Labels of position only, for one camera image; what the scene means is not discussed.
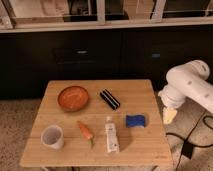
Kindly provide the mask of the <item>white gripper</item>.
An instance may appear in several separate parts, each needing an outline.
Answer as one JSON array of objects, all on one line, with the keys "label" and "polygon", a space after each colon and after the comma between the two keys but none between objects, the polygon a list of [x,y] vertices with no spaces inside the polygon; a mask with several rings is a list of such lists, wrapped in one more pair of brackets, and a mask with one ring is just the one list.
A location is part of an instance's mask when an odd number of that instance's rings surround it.
[{"label": "white gripper", "polygon": [[170,85],[166,85],[159,93],[163,104],[163,123],[170,124],[177,115],[177,108],[183,104],[183,94]]}]

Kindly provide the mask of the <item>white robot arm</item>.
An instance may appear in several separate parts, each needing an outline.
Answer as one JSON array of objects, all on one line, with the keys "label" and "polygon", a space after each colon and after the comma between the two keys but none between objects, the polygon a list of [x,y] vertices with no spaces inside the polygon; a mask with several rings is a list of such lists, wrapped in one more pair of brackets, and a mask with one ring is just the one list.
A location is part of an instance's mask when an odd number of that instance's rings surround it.
[{"label": "white robot arm", "polygon": [[158,93],[164,104],[163,123],[170,124],[186,98],[190,98],[213,114],[213,85],[207,82],[209,66],[193,60],[171,68],[166,74],[167,84]]}]

